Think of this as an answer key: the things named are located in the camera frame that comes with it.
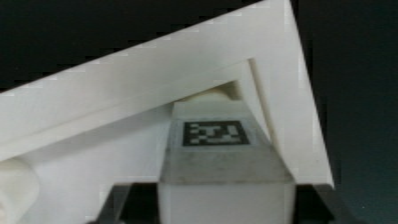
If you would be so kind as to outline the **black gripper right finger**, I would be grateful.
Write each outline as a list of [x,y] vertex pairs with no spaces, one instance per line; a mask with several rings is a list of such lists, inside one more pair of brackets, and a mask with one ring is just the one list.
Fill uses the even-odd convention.
[[355,217],[328,184],[296,186],[293,224],[355,224]]

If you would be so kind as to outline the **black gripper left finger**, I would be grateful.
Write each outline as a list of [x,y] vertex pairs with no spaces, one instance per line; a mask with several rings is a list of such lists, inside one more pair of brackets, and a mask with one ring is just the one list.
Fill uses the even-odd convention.
[[97,217],[87,224],[160,224],[154,183],[113,185]]

